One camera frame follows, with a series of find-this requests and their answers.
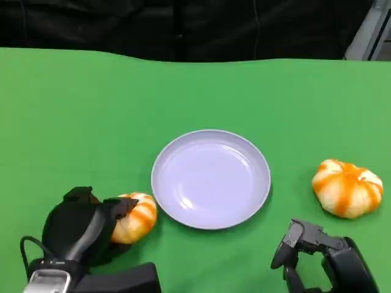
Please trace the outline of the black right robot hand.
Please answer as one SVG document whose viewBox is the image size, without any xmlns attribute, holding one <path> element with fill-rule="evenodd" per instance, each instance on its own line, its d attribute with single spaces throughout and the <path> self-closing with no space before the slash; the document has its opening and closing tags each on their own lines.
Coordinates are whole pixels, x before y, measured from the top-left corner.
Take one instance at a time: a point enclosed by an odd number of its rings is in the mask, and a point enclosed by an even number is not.
<svg viewBox="0 0 391 293">
<path fill-rule="evenodd" d="M 289 292 L 321 292 L 306 288 L 296 266 L 299 253 L 321 253 L 321 265 L 331 282 L 330 292 L 379 292 L 378 285 L 357 244 L 350 237 L 330 236 L 323 227 L 291 219 L 271 262 L 271 268 L 283 267 L 283 279 Z"/>
</svg>

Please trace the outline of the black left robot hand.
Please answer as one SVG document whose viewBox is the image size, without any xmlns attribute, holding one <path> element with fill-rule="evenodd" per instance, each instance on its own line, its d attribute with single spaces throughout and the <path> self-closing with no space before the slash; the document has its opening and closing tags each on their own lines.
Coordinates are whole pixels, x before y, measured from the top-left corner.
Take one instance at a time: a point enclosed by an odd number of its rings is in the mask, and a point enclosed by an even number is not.
<svg viewBox="0 0 391 293">
<path fill-rule="evenodd" d="M 91 186 L 74 187 L 46 218 L 42 243 L 45 256 L 74 261 L 84 267 L 107 264 L 127 252 L 131 245 L 112 239 L 115 227 L 138 201 L 109 198 L 100 201 Z"/>
</svg>

